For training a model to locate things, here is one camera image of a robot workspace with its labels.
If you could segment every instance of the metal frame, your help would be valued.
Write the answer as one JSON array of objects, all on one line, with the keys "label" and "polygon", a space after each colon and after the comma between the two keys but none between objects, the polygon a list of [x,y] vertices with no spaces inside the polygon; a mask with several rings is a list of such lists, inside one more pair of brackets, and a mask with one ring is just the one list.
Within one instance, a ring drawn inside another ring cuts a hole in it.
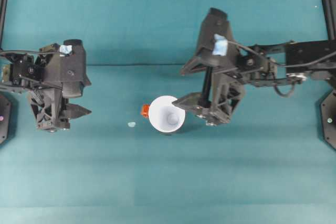
[{"label": "metal frame", "polygon": [[[336,0],[322,0],[325,24],[329,40],[336,39]],[[329,84],[336,88],[336,80],[330,80]],[[324,140],[336,149],[336,97],[335,90],[320,104]]]},{"label": "metal frame", "polygon": [[5,24],[7,0],[0,0],[0,47]]}]

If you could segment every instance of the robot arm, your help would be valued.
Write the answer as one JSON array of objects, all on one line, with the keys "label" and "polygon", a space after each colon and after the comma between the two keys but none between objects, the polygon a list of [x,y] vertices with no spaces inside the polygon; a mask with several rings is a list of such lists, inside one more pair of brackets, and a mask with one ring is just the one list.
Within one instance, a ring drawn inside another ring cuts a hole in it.
[{"label": "robot arm", "polygon": [[[222,53],[216,49],[218,37],[224,38],[226,45]],[[269,57],[278,53],[285,53],[286,64],[279,64]],[[227,15],[211,8],[202,22],[195,54],[181,70],[182,75],[205,71],[203,89],[179,98],[173,104],[205,119],[207,125],[226,124],[244,97],[246,84],[273,87],[282,97],[289,97],[295,85],[308,77],[325,80],[336,89],[335,55],[336,40],[243,46],[233,39]],[[279,67],[286,68],[285,78],[277,78]],[[291,86],[291,90],[283,94],[279,86]]]},{"label": "robot arm", "polygon": [[69,129],[69,120],[91,111],[69,103],[83,95],[91,85],[86,75],[86,52],[81,40],[52,44],[39,52],[0,51],[10,64],[2,68],[0,89],[7,92],[28,92],[28,101],[37,128],[49,132]]}]

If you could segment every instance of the teal cloth surface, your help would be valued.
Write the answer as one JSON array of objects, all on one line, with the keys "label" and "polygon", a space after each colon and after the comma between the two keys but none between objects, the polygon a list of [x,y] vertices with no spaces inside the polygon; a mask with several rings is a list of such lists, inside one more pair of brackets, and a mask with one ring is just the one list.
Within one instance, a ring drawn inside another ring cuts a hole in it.
[{"label": "teal cloth surface", "polygon": [[[320,0],[77,1],[8,0],[3,47],[78,37],[90,64],[185,62],[210,6],[229,13],[245,44],[326,39]],[[189,114],[165,136],[140,108],[201,90],[203,75],[181,77],[180,67],[88,66],[92,86],[72,102],[93,113],[55,134],[36,130],[24,94],[7,94],[0,223],[334,223],[336,152],[318,109],[330,87],[308,80],[284,99],[246,86],[230,124],[207,127]]]}]

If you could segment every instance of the screw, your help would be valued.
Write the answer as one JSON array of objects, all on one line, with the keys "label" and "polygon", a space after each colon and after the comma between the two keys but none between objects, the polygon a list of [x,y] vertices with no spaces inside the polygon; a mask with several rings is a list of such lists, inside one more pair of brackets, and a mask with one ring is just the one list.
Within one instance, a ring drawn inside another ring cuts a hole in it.
[{"label": "screw", "polygon": [[29,68],[28,68],[28,73],[30,73],[30,74],[33,74],[33,73],[34,73],[34,69],[33,69],[33,67],[29,67]]},{"label": "screw", "polygon": [[246,64],[248,66],[252,66],[254,64],[254,60],[253,59],[248,59],[247,62],[246,62]]},{"label": "screw", "polygon": [[209,123],[209,122],[206,122],[205,125],[206,125],[206,126],[216,126],[216,124],[214,124],[214,123]]},{"label": "screw", "polygon": [[75,73],[72,71],[72,70],[68,70],[68,75],[70,75],[70,76],[74,76],[75,75]]}]

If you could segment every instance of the black frame rail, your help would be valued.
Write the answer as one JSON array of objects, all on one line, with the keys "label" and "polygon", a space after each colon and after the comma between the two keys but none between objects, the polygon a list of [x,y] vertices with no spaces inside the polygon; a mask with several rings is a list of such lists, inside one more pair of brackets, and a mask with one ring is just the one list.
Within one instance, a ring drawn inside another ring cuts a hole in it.
[{"label": "black frame rail", "polygon": [[0,0],[0,47],[5,24],[7,0]]}]

